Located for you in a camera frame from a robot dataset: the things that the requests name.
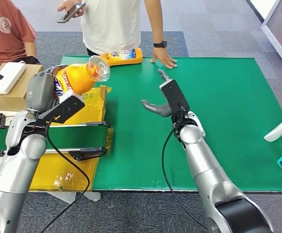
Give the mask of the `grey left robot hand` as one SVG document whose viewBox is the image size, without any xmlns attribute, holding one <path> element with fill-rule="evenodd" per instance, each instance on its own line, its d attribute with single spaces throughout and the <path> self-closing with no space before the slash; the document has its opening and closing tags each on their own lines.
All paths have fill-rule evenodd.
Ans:
<svg viewBox="0 0 282 233">
<path fill-rule="evenodd" d="M 54 66 L 34 74 L 27 90 L 26 109 L 36 115 L 36 122 L 54 122 L 64 124 L 85 107 L 80 95 L 70 89 L 58 90 L 55 76 L 67 65 Z"/>
</svg>

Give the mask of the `person's right hand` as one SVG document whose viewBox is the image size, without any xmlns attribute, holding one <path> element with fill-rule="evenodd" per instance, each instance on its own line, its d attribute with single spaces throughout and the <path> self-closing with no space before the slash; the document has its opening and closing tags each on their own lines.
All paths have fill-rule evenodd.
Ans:
<svg viewBox="0 0 282 233">
<path fill-rule="evenodd" d="M 82 0 L 64 0 L 61 5 L 59 5 L 58 8 L 57 8 L 57 11 L 58 12 L 61 12 L 63 10 L 65 10 L 65 11 L 69 11 L 70 8 L 73 7 L 74 5 L 76 4 L 78 4 L 78 3 L 81 3 Z M 83 10 L 81 9 L 79 10 L 78 13 L 75 14 L 73 17 L 74 18 L 76 18 L 76 17 L 80 17 L 83 15 Z"/>
</svg>

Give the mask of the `person's left hand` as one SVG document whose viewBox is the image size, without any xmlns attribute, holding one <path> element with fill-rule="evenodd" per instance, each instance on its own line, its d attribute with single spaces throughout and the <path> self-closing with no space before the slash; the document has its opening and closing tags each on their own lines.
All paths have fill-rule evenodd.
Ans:
<svg viewBox="0 0 282 233">
<path fill-rule="evenodd" d="M 150 63 L 153 63 L 156 60 L 159 60 L 163 66 L 173 69 L 177 67 L 177 60 L 170 57 L 166 49 L 165 48 L 153 48 L 153 57 L 150 60 Z"/>
</svg>

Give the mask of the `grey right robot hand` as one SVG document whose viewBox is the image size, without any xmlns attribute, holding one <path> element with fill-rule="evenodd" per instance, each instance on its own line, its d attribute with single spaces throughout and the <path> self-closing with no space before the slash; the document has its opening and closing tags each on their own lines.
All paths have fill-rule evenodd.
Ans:
<svg viewBox="0 0 282 233">
<path fill-rule="evenodd" d="M 155 105 L 147 100 L 141 100 L 143 107 L 161 117 L 172 117 L 174 124 L 181 124 L 188 114 L 189 104 L 175 80 L 169 78 L 162 69 L 159 69 L 158 73 L 164 81 L 160 85 L 160 90 L 166 99 L 166 103 Z"/>
</svg>

